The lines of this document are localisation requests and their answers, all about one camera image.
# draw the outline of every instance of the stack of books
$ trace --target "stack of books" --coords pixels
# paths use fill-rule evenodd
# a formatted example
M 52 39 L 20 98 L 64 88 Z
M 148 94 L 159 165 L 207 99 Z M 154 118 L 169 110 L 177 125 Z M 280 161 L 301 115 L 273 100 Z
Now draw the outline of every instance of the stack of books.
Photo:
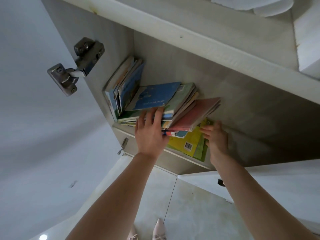
M 142 59 L 131 56 L 107 82 L 104 93 L 114 121 L 135 126 L 143 110 L 164 107 L 162 131 L 172 137 L 168 146 L 202 160 L 205 146 L 199 125 L 206 124 L 206 116 L 220 106 L 220 98 L 197 99 L 199 92 L 193 82 L 140 86 L 143 68 Z

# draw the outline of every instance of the foot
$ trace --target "foot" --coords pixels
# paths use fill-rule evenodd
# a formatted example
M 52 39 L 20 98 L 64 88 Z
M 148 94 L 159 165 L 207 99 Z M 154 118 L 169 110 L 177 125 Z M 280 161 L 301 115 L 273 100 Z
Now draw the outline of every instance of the foot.
M 137 230 L 134 226 L 132 226 L 127 240 L 138 240 Z
M 165 226 L 160 218 L 154 226 L 152 240 L 167 240 Z

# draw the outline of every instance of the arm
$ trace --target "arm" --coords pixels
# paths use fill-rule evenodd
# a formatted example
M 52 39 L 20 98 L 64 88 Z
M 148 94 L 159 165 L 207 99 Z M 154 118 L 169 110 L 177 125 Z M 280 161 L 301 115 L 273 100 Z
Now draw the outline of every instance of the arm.
M 223 180 L 234 204 L 255 240 L 317 238 L 283 208 L 258 182 L 228 155 L 228 134 L 217 121 L 202 129 L 209 140 L 211 163 Z
M 127 238 L 151 170 L 169 141 L 169 137 L 161 132 L 162 113 L 163 108 L 153 108 L 147 115 L 146 112 L 141 114 L 135 128 L 138 153 L 84 214 L 66 240 Z

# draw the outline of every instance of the forearm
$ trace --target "forearm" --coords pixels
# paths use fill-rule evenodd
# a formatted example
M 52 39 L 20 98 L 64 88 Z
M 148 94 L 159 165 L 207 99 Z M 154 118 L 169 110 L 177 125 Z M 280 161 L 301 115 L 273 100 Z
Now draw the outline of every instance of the forearm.
M 138 153 L 90 207 L 66 240 L 126 239 L 156 160 Z
M 316 239 L 233 158 L 222 153 L 215 158 L 214 165 L 255 240 Z

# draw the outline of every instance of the tiled floor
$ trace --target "tiled floor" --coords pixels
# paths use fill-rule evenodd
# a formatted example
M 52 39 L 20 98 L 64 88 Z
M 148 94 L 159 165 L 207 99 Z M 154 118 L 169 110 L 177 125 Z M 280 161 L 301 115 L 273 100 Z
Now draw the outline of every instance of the tiled floor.
M 48 240 L 65 239 L 131 159 L 129 156 L 122 156 L 77 214 L 43 232 L 48 235 Z M 139 240 L 152 239 L 152 231 L 158 218 L 164 219 L 168 240 L 253 239 L 233 204 L 154 167 L 134 223 Z

